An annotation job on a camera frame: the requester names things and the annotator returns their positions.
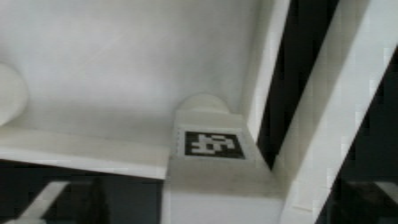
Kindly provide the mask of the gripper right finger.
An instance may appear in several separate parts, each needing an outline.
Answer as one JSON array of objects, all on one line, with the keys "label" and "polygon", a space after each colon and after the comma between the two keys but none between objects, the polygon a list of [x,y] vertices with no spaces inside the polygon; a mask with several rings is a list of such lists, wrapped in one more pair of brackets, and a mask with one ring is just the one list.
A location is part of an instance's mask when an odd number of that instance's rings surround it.
[{"label": "gripper right finger", "polygon": [[398,224],[398,202],[372,182],[340,181],[327,224]]}]

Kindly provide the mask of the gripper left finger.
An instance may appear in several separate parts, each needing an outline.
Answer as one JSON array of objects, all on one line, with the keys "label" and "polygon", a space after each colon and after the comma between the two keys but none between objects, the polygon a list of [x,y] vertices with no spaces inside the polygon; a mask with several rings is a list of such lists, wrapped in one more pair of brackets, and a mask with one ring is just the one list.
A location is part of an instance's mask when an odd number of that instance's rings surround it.
[{"label": "gripper left finger", "polygon": [[52,181],[14,224],[110,224],[101,180]]}]

